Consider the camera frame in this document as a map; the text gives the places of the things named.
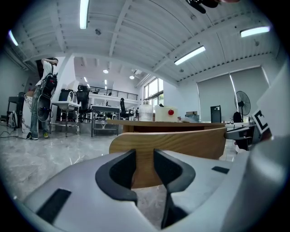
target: ceiling light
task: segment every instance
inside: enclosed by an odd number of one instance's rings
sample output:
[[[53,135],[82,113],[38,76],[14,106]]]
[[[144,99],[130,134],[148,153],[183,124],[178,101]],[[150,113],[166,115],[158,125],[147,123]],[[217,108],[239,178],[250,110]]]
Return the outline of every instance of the ceiling light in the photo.
[[[80,29],[87,28],[87,13],[90,0],[81,0],[80,4]]]
[[[11,30],[8,32],[8,35],[10,36],[12,42],[13,42],[16,46],[18,46],[18,43],[17,43],[16,39],[14,38],[14,36],[13,36]]]
[[[256,27],[256,28],[241,31],[240,33],[241,33],[241,37],[246,37],[246,36],[265,33],[269,31],[270,31],[270,27]]]
[[[186,54],[185,56],[183,56],[182,58],[178,59],[178,60],[175,61],[174,63],[175,63],[176,65],[179,65],[179,64],[183,63],[184,61],[190,59],[191,57],[194,57],[194,56],[196,56],[197,54],[200,54],[200,53],[202,53],[202,52],[204,52],[204,51],[205,51],[205,47],[202,46],[202,47],[200,47],[200,48],[198,48],[198,49],[196,49],[196,50],[194,50],[194,51],[192,51],[192,52]]]

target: red button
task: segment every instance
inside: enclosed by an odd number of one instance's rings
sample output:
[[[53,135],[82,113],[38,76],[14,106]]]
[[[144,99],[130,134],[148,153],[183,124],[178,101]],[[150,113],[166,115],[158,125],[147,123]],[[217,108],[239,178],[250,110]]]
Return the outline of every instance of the red button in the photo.
[[[168,110],[168,114],[169,115],[173,115],[174,114],[174,111],[173,110]]]

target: window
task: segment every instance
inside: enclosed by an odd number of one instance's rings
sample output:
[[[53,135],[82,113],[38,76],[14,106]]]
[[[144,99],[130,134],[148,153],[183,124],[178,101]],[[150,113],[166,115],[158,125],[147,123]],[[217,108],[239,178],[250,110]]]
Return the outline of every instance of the window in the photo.
[[[144,87],[144,100],[150,105],[164,105],[163,80],[156,78]]]

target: railing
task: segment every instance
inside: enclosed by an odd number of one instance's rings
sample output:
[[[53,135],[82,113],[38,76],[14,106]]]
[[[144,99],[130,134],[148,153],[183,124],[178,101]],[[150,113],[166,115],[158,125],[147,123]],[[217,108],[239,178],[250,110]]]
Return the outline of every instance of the railing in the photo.
[[[122,92],[113,89],[104,89],[99,87],[89,87],[88,90],[94,94],[107,95],[112,97],[127,98],[131,100],[138,100],[138,95],[129,92]]]

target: white t-shirt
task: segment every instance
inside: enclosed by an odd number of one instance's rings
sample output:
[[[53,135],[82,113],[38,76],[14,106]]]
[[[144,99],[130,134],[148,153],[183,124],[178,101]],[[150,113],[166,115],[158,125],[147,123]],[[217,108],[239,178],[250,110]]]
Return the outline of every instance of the white t-shirt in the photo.
[[[55,71],[55,68],[56,66],[54,65],[53,66],[53,74],[56,74],[56,71]],[[40,79],[39,82],[37,82],[37,84],[35,86],[38,86],[41,84],[42,80],[49,74],[51,73],[51,64],[47,61],[43,61],[43,75],[42,75],[42,78]]]

